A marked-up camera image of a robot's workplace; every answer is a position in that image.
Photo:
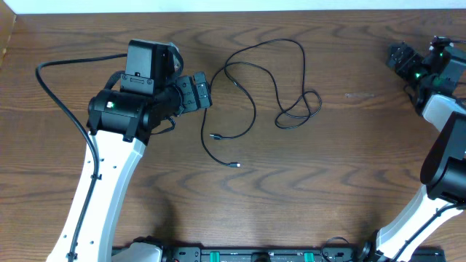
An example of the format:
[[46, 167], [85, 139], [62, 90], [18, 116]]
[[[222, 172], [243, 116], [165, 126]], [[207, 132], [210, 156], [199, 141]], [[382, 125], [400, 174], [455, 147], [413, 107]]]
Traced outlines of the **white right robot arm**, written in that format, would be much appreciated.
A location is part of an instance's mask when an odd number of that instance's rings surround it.
[[422, 165], [421, 187], [401, 213], [366, 243], [360, 261], [418, 258], [418, 246], [465, 211], [465, 102], [454, 96], [465, 72], [465, 52], [455, 43], [435, 37], [425, 56], [404, 42], [388, 49], [387, 67], [406, 82], [416, 113], [439, 136]]

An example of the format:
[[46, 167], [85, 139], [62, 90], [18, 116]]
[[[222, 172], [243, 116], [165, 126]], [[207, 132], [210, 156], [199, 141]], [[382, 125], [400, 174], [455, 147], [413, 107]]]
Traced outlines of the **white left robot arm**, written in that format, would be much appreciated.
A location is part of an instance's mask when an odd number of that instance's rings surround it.
[[205, 75], [183, 76], [173, 43], [133, 39], [126, 69], [116, 72], [88, 105], [87, 143], [79, 184], [48, 261], [163, 261], [162, 247], [135, 242], [112, 252], [131, 177], [161, 122], [212, 105]]

